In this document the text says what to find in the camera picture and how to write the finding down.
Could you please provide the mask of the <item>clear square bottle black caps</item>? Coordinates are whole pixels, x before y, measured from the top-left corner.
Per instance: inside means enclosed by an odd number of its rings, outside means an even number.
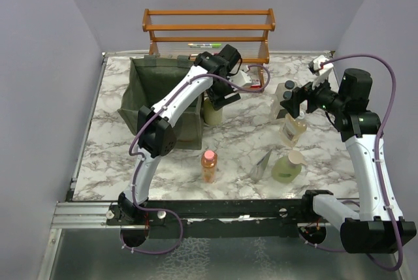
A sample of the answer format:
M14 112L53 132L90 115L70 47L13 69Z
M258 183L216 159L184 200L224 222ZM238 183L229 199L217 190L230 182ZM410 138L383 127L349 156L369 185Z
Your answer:
M280 104L280 102L284 100L283 94L286 91L292 91L295 86L296 83L291 80L277 85L270 107L269 120L276 121L285 117L287 110Z

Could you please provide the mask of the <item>green lotion pump bottle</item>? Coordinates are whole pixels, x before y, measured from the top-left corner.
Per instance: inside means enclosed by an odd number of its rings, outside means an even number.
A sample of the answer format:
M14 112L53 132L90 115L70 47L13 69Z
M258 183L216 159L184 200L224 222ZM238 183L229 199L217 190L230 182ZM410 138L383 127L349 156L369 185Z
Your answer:
M203 119L209 126L219 125L223 119L223 110L215 110L210 99L207 98L203 103Z

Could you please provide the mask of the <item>orange bottle pink cap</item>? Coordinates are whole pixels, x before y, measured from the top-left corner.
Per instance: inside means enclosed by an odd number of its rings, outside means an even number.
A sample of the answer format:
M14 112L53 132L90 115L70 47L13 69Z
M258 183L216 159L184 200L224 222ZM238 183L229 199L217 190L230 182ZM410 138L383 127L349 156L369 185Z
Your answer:
M201 166L204 182L213 183L217 166L217 154L212 150L206 150L201 157Z

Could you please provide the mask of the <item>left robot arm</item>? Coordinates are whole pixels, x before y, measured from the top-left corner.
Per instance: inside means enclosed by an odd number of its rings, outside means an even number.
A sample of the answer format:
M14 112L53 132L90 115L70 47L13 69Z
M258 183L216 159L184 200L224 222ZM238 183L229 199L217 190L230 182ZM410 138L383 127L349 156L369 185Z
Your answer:
M176 144L174 127L191 103L205 91L215 110L240 99L228 80L233 68L242 61L238 50L225 45L217 54L199 54L184 78L151 108L138 111L138 132L129 148L137 161L129 186L118 197L121 216L134 225L143 219L143 203L161 158Z

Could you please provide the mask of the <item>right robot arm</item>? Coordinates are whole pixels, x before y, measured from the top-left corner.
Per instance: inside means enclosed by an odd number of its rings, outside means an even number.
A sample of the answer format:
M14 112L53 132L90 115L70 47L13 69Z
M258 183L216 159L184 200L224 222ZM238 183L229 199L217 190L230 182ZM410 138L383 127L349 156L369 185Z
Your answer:
M355 171L360 210L338 201L327 190L307 190L300 205L301 217L314 222L322 217L340 233L348 253L391 254L415 237L415 223L406 221L394 197L384 162L381 121L367 109L372 78L361 69L346 69L339 90L328 80L315 86L309 82L283 94L281 105L292 117L307 103L309 113L317 109L334 116Z

